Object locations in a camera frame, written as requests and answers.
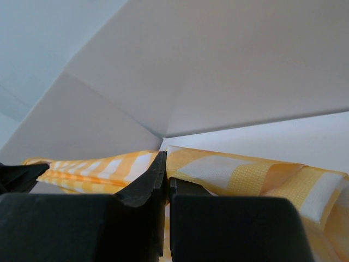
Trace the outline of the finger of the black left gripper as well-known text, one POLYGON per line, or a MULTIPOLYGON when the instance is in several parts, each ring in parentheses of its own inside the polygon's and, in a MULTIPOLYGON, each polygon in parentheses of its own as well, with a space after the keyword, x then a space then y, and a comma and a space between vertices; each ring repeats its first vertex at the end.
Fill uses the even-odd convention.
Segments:
POLYGON ((1 193, 29 193, 48 164, 4 165, 0 167, 1 193))

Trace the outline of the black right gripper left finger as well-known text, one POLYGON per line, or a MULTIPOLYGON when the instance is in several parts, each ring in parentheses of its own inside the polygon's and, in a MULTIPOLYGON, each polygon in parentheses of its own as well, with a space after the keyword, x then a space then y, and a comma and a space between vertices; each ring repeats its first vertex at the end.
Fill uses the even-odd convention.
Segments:
POLYGON ((116 194, 1 193, 1 261, 158 261, 166 153, 116 194))

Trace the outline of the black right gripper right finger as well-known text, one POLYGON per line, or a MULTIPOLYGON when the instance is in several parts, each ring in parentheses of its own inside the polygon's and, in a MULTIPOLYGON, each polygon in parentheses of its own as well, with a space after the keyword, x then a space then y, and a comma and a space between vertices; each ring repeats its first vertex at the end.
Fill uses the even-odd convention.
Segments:
POLYGON ((284 198, 215 196, 170 179, 173 261, 313 261, 296 208, 284 198))

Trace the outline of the yellow white checkered cloth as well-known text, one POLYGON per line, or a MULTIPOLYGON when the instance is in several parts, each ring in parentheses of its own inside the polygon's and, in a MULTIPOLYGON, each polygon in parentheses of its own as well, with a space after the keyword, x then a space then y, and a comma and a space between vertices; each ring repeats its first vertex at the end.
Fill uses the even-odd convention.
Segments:
MULTIPOLYGON (((315 261, 348 261, 348 174, 299 163, 169 146, 167 177, 223 196, 281 197, 299 212, 315 261)), ((47 164, 39 182, 68 194, 114 194, 153 163, 157 151, 90 160, 30 158, 47 164)))

